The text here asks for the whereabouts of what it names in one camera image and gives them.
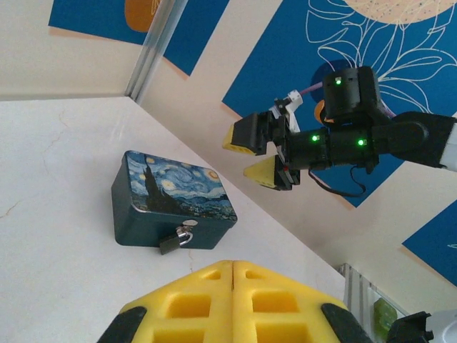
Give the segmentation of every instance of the blue box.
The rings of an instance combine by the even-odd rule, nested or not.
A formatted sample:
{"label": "blue box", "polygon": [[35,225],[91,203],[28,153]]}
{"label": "blue box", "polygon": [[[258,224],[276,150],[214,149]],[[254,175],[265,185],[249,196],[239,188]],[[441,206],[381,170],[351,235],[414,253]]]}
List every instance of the blue box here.
{"label": "blue box", "polygon": [[237,221],[218,174],[208,168],[127,151],[111,187],[114,234],[121,245],[158,247],[194,220],[183,247],[213,249]]}

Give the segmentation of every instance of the marble surface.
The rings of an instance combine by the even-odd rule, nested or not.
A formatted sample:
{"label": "marble surface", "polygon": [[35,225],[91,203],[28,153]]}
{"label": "marble surface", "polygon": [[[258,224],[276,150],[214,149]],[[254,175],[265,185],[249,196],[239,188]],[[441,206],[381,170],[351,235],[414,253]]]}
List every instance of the marble surface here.
{"label": "marble surface", "polygon": [[96,342],[125,303],[222,259],[343,299],[343,277],[220,172],[239,221],[214,250],[118,245],[126,150],[209,166],[132,100],[0,102],[0,116],[0,342]]}

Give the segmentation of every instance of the silver padlock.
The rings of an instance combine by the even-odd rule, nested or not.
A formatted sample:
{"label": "silver padlock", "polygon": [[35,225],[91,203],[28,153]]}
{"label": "silver padlock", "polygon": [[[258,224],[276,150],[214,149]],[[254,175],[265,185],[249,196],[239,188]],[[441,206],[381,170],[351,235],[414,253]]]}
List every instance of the silver padlock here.
{"label": "silver padlock", "polygon": [[173,250],[177,250],[183,245],[189,243],[194,234],[192,234],[191,226],[182,226],[176,228],[176,233],[171,234],[160,240],[159,248],[162,255],[168,254]]}

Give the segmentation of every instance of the starry night painting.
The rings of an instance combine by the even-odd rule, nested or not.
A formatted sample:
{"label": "starry night painting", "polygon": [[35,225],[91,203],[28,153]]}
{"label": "starry night painting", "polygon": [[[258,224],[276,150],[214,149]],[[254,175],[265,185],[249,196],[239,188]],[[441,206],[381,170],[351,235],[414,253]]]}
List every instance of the starry night painting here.
{"label": "starry night painting", "polygon": [[217,173],[136,151],[126,153],[132,202],[142,211],[237,220]]}

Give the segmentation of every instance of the pink cable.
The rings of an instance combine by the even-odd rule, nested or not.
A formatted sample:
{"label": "pink cable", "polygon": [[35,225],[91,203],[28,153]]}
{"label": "pink cable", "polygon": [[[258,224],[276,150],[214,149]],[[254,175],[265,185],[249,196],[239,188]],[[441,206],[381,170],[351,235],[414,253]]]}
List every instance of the pink cable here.
{"label": "pink cable", "polygon": [[393,113],[392,110],[387,107],[384,101],[382,101],[382,103],[384,105],[384,114],[389,118],[394,118],[396,116],[395,113]]}
{"label": "pink cable", "polygon": [[307,89],[304,89],[303,91],[300,91],[300,95],[305,95],[306,93],[309,93],[310,91],[315,91],[321,87],[322,87],[322,82],[319,82],[318,84],[314,84],[313,86],[308,87]]}

